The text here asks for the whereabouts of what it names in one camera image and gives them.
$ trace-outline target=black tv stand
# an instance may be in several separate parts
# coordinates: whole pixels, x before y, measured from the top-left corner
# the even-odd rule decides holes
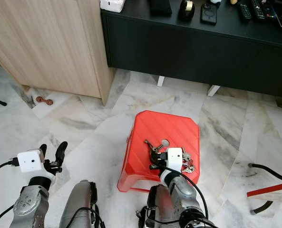
[[[282,29],[243,23],[237,6],[221,2],[215,26],[150,15],[147,0],[126,0],[121,13],[101,11],[110,67],[282,96]]]

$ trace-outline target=marble floor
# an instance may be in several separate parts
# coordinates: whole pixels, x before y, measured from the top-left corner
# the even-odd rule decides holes
[[[17,153],[48,145],[53,159],[60,142],[68,142],[63,172],[50,189],[45,227],[57,228],[73,186],[94,181],[98,206],[107,228],[136,228],[135,210],[147,200],[145,193],[117,190],[126,139],[135,115],[143,110],[187,116],[200,126],[201,175],[209,217],[219,228],[282,228],[282,203],[274,203],[256,216],[250,209],[264,201],[247,199],[246,192],[281,183],[265,171],[247,166],[267,165],[282,174],[282,98],[220,88],[207,97],[209,85],[117,70],[108,102],[100,99],[30,89],[24,93],[0,68],[0,164]],[[38,104],[38,95],[54,104]],[[15,202],[26,181],[19,168],[0,171],[0,213]],[[12,213],[0,220],[9,227]]]

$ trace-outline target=cabinet door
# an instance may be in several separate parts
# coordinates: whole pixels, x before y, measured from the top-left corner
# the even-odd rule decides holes
[[[266,45],[239,77],[250,91],[282,96],[282,48]]]
[[[107,17],[110,65],[184,80],[239,87],[237,75],[262,44],[147,21]]]
[[[100,97],[76,0],[0,0],[0,62],[22,85]]]

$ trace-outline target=cabinet leg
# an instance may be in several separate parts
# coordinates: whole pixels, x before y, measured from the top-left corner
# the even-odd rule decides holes
[[[219,85],[212,85],[210,88],[209,88],[209,90],[208,90],[208,92],[207,92],[207,95],[208,96],[213,96],[216,92],[217,92],[217,90],[220,88],[220,86]]]
[[[159,76],[159,80],[158,80],[157,86],[162,87],[164,78],[165,78],[164,76]]]

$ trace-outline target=red plastic stool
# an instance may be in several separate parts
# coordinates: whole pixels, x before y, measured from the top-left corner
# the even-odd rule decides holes
[[[117,188],[122,192],[136,190],[149,192],[147,189],[133,188],[137,180],[160,182],[159,170],[150,170],[149,147],[144,142],[147,139],[153,146],[162,144],[167,139],[168,147],[184,147],[191,155],[194,163],[192,173],[184,172],[194,183],[200,175],[199,127],[191,119],[176,115],[144,111],[136,115],[135,123],[127,140],[127,148],[121,176]]]

